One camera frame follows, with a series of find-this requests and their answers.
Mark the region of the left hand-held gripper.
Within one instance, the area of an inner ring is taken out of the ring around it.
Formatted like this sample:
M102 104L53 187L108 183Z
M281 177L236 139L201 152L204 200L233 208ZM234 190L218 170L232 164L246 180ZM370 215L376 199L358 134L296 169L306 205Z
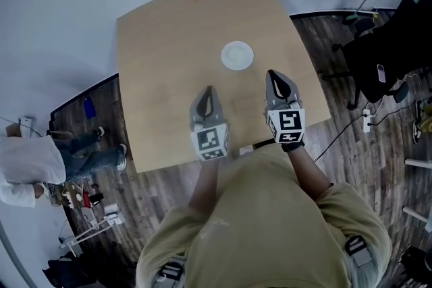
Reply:
M191 104L190 139L201 161L219 159L228 154L229 128L214 86L203 88Z

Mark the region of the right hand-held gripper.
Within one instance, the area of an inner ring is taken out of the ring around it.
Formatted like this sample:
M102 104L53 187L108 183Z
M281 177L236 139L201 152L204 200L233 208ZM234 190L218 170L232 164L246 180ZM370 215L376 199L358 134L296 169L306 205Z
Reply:
M273 139L278 144L297 143L302 140L306 129L305 109L298 87L280 71L270 69L266 73L265 108L266 123Z

